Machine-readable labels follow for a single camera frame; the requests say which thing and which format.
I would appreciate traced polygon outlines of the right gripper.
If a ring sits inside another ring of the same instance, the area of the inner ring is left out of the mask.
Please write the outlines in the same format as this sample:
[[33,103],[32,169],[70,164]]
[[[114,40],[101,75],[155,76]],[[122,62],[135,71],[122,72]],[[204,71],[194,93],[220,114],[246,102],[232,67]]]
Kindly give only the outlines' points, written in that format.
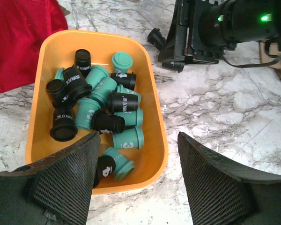
[[280,60],[270,45],[281,52],[281,0],[177,0],[173,20],[158,62],[218,63],[225,50],[253,41],[265,42],[272,63]]

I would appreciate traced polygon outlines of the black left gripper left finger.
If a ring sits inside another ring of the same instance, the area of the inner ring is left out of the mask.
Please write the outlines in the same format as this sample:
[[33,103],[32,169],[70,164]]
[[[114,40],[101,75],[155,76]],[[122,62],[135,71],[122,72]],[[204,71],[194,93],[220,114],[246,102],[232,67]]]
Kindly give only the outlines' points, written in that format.
[[86,224],[100,150],[91,132],[70,146],[14,171],[0,172],[0,225]]

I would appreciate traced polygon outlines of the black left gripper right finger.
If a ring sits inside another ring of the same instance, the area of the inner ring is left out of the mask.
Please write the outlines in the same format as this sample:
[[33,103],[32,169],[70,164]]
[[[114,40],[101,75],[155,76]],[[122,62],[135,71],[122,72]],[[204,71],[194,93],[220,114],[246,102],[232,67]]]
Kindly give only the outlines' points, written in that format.
[[281,175],[238,163],[183,132],[177,146],[195,225],[281,225]]

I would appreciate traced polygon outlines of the orange storage basket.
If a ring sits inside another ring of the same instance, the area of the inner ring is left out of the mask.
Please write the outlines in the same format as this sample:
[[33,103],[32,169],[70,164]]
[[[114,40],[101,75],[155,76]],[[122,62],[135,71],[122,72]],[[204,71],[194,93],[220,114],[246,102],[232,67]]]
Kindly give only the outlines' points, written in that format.
[[121,150],[126,158],[134,162],[134,170],[122,182],[117,182],[112,177],[103,179],[92,193],[108,194],[150,185],[160,177],[167,165],[166,131],[149,53],[139,42],[123,35],[63,30],[45,39],[40,48],[35,78],[25,152],[26,163],[43,159],[73,143],[58,142],[50,137],[54,108],[45,87],[54,78],[58,68],[73,65],[74,54],[78,49],[88,50],[91,62],[110,72],[113,71],[113,54],[128,53],[133,59],[131,71],[137,75],[135,89],[142,96],[140,107],[144,111],[144,146],[141,149]]

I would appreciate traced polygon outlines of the black coffee capsule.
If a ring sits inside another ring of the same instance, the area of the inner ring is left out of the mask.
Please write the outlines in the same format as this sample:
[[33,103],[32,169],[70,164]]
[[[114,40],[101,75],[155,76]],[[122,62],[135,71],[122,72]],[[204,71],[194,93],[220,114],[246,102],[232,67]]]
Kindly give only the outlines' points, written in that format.
[[56,108],[53,112],[50,136],[56,141],[66,142],[74,139],[77,132],[71,110],[65,107]]
[[68,67],[63,71],[63,77],[68,87],[69,96],[74,101],[88,96],[92,91],[92,86],[88,84],[76,67]]
[[111,73],[111,78],[130,90],[135,89],[137,75],[134,73]]
[[46,85],[46,91],[52,100],[54,108],[73,108],[75,101],[69,96],[67,85],[63,80],[53,79]]
[[107,99],[107,108],[111,113],[126,113],[137,111],[138,96],[126,93],[110,92]]
[[86,78],[91,68],[90,52],[85,49],[78,49],[74,56],[74,66],[81,72],[83,77]]
[[124,131],[125,120],[121,116],[98,111],[91,119],[91,128],[100,134],[119,134]]
[[162,63],[162,67],[164,69],[176,71],[178,73],[183,71],[184,66],[185,66],[185,63],[183,61],[169,61],[169,62]]
[[159,28],[153,28],[147,36],[147,41],[158,50],[162,50],[166,39],[162,36]]

